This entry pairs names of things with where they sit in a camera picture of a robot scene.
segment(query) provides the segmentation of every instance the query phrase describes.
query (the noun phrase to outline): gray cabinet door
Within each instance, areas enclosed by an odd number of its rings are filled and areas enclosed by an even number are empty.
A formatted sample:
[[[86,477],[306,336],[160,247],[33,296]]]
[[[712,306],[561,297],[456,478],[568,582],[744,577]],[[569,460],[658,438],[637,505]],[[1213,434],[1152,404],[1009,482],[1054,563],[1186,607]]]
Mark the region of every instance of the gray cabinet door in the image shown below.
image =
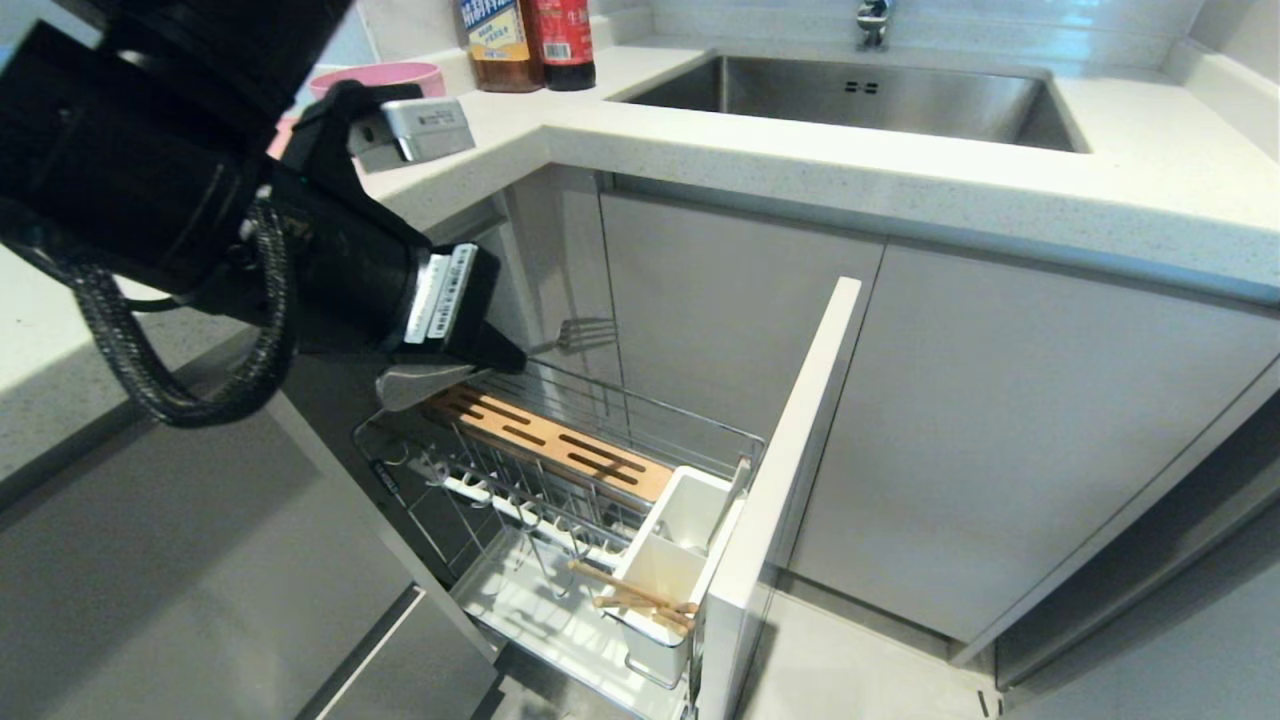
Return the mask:
[[[334,466],[268,411],[145,425],[0,514],[0,717],[297,717],[412,579]],[[415,650],[451,694],[406,712],[457,717],[433,708],[495,673],[431,620]]]
[[[973,641],[1277,352],[1268,318],[891,247],[791,569]]]
[[[627,388],[769,437],[831,288],[840,277],[870,288],[884,246],[635,196],[600,202]],[[716,454],[694,429],[684,439]]]

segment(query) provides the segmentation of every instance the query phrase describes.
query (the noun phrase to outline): quartz countertop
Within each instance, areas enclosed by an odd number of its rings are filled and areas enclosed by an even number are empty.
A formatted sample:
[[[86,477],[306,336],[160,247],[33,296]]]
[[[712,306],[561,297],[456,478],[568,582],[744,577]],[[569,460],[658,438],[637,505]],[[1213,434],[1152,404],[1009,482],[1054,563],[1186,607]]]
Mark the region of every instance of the quartz countertop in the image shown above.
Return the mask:
[[[1051,78],[1089,152],[609,101],[717,53],[1033,73]],[[430,227],[552,163],[804,204],[868,229],[1105,269],[1280,305],[1280,172],[1190,92],[1153,70],[1024,64],[904,50],[859,54],[654,37],[598,53],[598,87],[461,96],[476,149],[367,176],[365,187]],[[124,402],[70,293],[0,250],[0,478]],[[148,318],[183,365],[243,325]]]

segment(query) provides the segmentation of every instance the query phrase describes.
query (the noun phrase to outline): stainless steel sink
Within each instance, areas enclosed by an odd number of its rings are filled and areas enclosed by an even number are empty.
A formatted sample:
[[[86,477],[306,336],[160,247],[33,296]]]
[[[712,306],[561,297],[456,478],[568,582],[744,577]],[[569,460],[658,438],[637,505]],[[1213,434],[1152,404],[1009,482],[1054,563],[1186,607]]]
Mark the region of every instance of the stainless steel sink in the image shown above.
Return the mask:
[[[1080,151],[1027,77],[717,58],[627,102]]]

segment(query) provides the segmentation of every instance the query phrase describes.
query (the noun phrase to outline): wooden chopsticks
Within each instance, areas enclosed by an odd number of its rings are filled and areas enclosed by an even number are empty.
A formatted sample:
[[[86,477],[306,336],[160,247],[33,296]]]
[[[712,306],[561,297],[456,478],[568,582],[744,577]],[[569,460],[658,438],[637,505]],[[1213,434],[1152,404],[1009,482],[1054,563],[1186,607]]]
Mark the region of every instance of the wooden chopsticks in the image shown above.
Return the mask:
[[[626,607],[636,611],[648,610],[650,612],[650,618],[655,623],[673,633],[680,634],[681,637],[694,629],[694,619],[690,618],[690,615],[698,614],[696,602],[673,602],[672,600],[658,593],[614,578],[608,573],[602,573],[580,560],[570,562],[568,568],[570,570],[581,573],[589,578],[600,580],[602,583],[611,584],[618,589],[618,592],[613,596],[596,597],[594,601],[596,607]]]

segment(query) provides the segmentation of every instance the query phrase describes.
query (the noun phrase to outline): bottle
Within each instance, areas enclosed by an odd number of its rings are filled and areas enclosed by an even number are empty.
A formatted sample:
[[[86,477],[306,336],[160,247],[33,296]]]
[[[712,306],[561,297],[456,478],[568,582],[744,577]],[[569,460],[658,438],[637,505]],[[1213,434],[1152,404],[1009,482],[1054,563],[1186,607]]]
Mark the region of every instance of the bottle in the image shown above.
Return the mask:
[[[543,86],[543,61],[531,0],[461,0],[476,87],[532,92]]]
[[[547,87],[558,91],[595,87],[586,0],[538,0],[538,29]]]

